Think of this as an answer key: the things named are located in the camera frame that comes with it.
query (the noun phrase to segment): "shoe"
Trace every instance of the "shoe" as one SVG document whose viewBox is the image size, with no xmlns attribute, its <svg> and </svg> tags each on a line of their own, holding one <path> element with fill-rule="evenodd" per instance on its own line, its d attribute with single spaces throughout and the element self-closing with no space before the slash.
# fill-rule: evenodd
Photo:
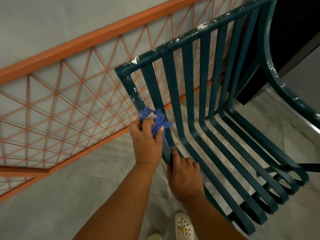
<svg viewBox="0 0 320 240">
<path fill-rule="evenodd" d="M 175 217 L 176 240 L 194 240 L 195 234 L 190 218 L 183 212 Z"/>
<path fill-rule="evenodd" d="M 152 234 L 146 240 L 162 240 L 162 237 L 159 234 Z"/>
</svg>

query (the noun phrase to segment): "concrete floor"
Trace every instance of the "concrete floor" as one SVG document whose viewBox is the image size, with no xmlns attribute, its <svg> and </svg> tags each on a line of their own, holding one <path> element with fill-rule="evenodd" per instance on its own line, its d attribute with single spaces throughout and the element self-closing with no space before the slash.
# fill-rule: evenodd
<svg viewBox="0 0 320 240">
<path fill-rule="evenodd" d="M 184 121 L 186 121 L 185 102 L 181 105 Z M 262 93 L 245 106 L 237 104 L 236 109 L 296 162 L 320 163 L 318 135 L 304 128 L 296 115 L 284 109 L 267 93 Z M 167 115 L 170 121 L 174 121 L 172 110 L 168 110 Z M 221 125 L 234 134 L 223 122 Z M 240 161 L 244 161 L 213 127 L 211 129 Z M 197 128 L 197 130 L 239 182 L 252 193 L 253 189 L 238 171 L 213 143 L 200 133 L 201 129 Z M 177 146 L 184 156 L 188 156 L 180 145 L 175 125 L 172 132 Z M 185 127 L 185 133 L 196 147 L 187 127 Z M 240 138 L 236 135 L 234 137 L 257 161 L 261 161 Z M 210 159 L 199 147 L 196 149 L 235 200 L 241 203 L 242 199 L 233 192 L 234 189 Z M 0 204 L 0 238 L 2 240 L 72 239 L 90 216 L 117 189 L 133 165 L 132 140 L 126 133 L 2 202 Z M 229 206 L 215 188 L 210 186 L 205 177 L 203 181 L 222 209 L 229 213 Z M 319 239 L 317 231 L 320 222 L 319 202 L 320 174 L 310 173 L 310 182 L 300 188 L 297 194 L 291 196 L 288 202 L 279 206 L 279 210 L 274 215 L 268 215 L 268 221 L 265 224 L 256 225 L 256 233 L 248 238 L 255 240 Z M 163 239 L 175 239 L 174 214 L 177 210 L 185 211 L 168 191 L 162 162 L 152 179 L 139 239 L 145 240 L 155 231 L 160 232 Z"/>
</svg>

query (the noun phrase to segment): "blue cloth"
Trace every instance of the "blue cloth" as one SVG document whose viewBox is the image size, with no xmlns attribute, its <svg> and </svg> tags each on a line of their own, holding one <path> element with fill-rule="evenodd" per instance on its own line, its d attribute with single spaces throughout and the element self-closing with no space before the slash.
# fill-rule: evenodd
<svg viewBox="0 0 320 240">
<path fill-rule="evenodd" d="M 161 129 L 162 126 L 164 128 L 169 128 L 172 126 L 172 123 L 166 121 L 166 116 L 164 113 L 161 112 L 161 109 L 157 109 L 156 111 L 154 111 L 149 107 L 144 107 L 143 109 L 139 110 L 139 121 L 142 123 L 146 119 L 146 117 L 151 113 L 154 113 L 157 116 L 153 120 L 154 125 L 151 127 L 152 136 L 154 138 L 156 136 L 156 133 L 158 132 L 158 130 Z M 163 140 L 165 140 L 165 130 L 163 131 Z"/>
</svg>

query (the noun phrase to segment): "dark teal metal chair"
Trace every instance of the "dark teal metal chair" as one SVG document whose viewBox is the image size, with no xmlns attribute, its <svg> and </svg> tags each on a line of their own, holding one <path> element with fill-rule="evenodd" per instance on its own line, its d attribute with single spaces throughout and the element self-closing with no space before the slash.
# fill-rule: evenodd
<svg viewBox="0 0 320 240">
<path fill-rule="evenodd" d="M 154 61 L 160 58 L 162 59 L 179 139 L 193 159 L 200 164 L 201 170 L 208 177 L 216 190 L 221 194 L 226 203 L 230 206 L 232 212 L 229 215 L 226 215 L 204 186 L 206 197 L 228 221 L 234 221 L 248 235 L 251 235 L 255 231 L 253 221 L 258 224 L 263 224 L 266 222 L 266 213 L 274 214 L 278 210 L 278 204 L 284 204 L 289 199 L 289 195 L 295 194 L 298 191 L 299 186 L 302 186 L 308 182 L 309 177 L 305 170 L 303 170 L 288 155 L 286 155 L 281 149 L 279 149 L 273 142 L 271 142 L 234 109 L 232 103 L 234 98 L 250 80 L 257 67 L 262 66 L 274 90 L 292 108 L 294 108 L 312 124 L 316 125 L 317 127 L 320 125 L 320 119 L 317 113 L 304 104 L 301 100 L 295 99 L 296 96 L 290 91 L 289 88 L 286 87 L 285 84 L 281 82 L 281 79 L 278 77 L 277 72 L 272 64 L 269 51 L 269 28 L 275 3 L 276 0 L 251 1 L 242 7 L 238 7 L 227 14 L 219 16 L 216 19 L 203 24 L 201 26 L 202 28 L 192 29 L 189 32 L 179 36 L 178 39 L 171 40 L 154 50 L 138 56 L 138 58 L 135 59 L 136 62 L 129 61 L 115 69 L 137 110 L 144 108 L 145 104 L 134 84 L 134 81 L 131 78 L 131 73 L 141 69 L 154 107 L 156 109 L 161 109 L 162 112 L 165 113 L 160 90 L 152 65 Z M 216 97 L 220 85 L 219 80 L 222 72 L 222 62 L 228 24 L 232 21 L 234 21 L 234 24 L 230 48 L 226 58 L 226 72 L 220 92 L 218 108 L 215 110 Z M 246 57 L 256 22 L 258 22 L 258 53 L 248 71 L 245 73 L 243 79 L 241 79 L 241 82 L 238 84 L 243 62 Z M 218 30 L 218 34 L 215 62 L 210 92 L 209 114 L 206 117 L 206 92 L 208 86 L 207 78 L 209 68 L 210 38 L 211 32 L 216 29 Z M 239 41 L 241 34 L 243 34 L 243 38 L 242 41 Z M 217 148 L 225 155 L 230 163 L 255 189 L 256 192 L 252 195 L 250 195 L 244 189 L 244 187 L 238 182 L 228 168 L 215 155 L 212 149 L 206 144 L 205 141 L 203 141 L 195 129 L 193 41 L 197 39 L 200 39 L 199 125 L 206 136 L 217 146 Z M 225 189 L 222 183 L 206 165 L 206 163 L 199 156 L 197 151 L 193 148 L 185 136 L 173 55 L 173 52 L 179 48 L 182 48 L 188 129 L 196 143 L 202 148 L 210 160 L 217 166 L 229 183 L 242 197 L 244 202 L 240 205 Z M 237 63 L 235 64 L 237 50 L 239 52 L 239 56 Z M 230 82 L 233 69 L 234 76 L 232 77 L 232 82 Z M 216 115 L 220 116 L 220 118 L 270 166 L 268 170 L 265 170 L 238 143 L 238 141 L 236 141 L 234 137 L 231 136 L 217 122 L 215 118 Z M 227 149 L 225 145 L 207 127 L 206 119 L 210 121 L 214 128 L 238 151 L 238 153 L 252 166 L 252 168 L 256 170 L 257 174 L 266 181 L 264 185 L 261 185 L 252 176 L 252 174 L 250 174 L 250 172 L 241 164 L 241 162 L 234 157 L 229 149 Z M 165 139 L 166 143 L 163 145 L 162 157 L 166 163 L 169 163 L 171 153 L 170 148 L 176 147 L 170 129 L 166 129 Z M 276 172 L 276 174 L 271 176 L 269 173 L 271 171 Z M 296 175 L 299 176 L 299 179 L 294 179 L 289 174 L 290 171 L 294 171 Z M 279 184 L 281 179 L 286 181 L 289 187 Z"/>
</svg>

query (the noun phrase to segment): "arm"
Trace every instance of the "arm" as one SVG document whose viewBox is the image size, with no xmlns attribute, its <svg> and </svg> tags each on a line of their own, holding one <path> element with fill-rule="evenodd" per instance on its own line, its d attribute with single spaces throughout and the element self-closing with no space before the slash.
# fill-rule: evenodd
<svg viewBox="0 0 320 240">
<path fill-rule="evenodd" d="M 154 121 L 151 119 L 144 120 L 143 125 L 139 121 L 130 124 L 136 164 L 118 189 L 81 228 L 74 240 L 138 239 L 152 175 L 162 153 L 163 127 L 153 139 L 152 125 Z"/>
<path fill-rule="evenodd" d="M 169 165 L 168 180 L 174 196 L 186 207 L 199 240 L 239 239 L 245 240 L 205 197 L 200 166 L 190 158 L 181 158 L 172 149 L 173 171 Z"/>
</svg>

